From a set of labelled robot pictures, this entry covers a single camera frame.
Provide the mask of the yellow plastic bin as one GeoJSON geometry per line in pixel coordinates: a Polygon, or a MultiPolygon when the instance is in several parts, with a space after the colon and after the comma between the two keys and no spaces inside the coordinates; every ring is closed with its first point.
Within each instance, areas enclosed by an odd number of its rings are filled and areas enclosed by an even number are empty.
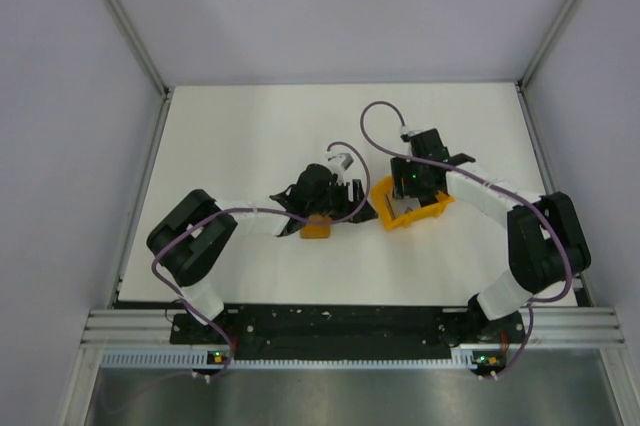
{"type": "Polygon", "coordinates": [[[455,202],[452,196],[445,193],[436,194],[436,202],[427,206],[422,206],[418,211],[403,215],[397,220],[391,220],[389,210],[385,201],[385,196],[392,193],[393,179],[391,176],[384,177],[370,192],[370,199],[374,209],[378,213],[378,218],[385,230],[391,231],[397,228],[407,228],[411,224],[424,219],[438,218],[446,208],[455,202]]]}

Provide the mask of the silver VIP card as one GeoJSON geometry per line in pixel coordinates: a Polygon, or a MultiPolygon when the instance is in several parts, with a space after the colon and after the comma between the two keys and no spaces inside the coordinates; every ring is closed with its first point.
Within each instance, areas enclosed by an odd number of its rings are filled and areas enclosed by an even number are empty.
{"type": "Polygon", "coordinates": [[[410,214],[422,208],[422,205],[417,198],[396,198],[392,193],[385,196],[385,201],[391,220],[397,220],[403,215],[410,214]]]}

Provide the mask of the orange leather card holder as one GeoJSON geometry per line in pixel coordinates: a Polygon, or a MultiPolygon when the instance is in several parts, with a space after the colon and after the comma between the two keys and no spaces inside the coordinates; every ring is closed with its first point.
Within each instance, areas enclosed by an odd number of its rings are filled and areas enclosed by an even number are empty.
{"type": "Polygon", "coordinates": [[[299,231],[304,240],[328,239],[331,235],[331,218],[323,215],[312,215],[299,231]]]}

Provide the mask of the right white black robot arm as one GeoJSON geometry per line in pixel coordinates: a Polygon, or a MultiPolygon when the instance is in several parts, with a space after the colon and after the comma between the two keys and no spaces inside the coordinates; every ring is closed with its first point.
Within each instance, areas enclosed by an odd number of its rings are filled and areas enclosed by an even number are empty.
{"type": "Polygon", "coordinates": [[[506,230],[506,270],[468,302],[466,326],[474,339],[492,340],[502,331],[504,318],[590,266],[587,242],[568,195],[516,189],[473,157],[450,154],[437,129],[402,127],[401,139],[409,154],[390,161],[392,212],[416,212],[451,197],[506,230]]]}

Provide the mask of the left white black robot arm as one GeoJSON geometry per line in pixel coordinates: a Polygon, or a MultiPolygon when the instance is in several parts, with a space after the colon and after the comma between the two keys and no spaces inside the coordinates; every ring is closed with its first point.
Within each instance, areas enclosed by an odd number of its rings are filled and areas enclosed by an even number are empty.
{"type": "Polygon", "coordinates": [[[307,226],[359,224],[377,213],[359,179],[347,180],[349,153],[311,163],[284,191],[257,202],[217,201],[202,189],[188,193],[146,240],[154,256],[152,272],[163,267],[170,288],[192,315],[192,330],[205,342],[226,333],[222,299],[211,283],[212,270],[233,238],[287,237],[307,226]]]}

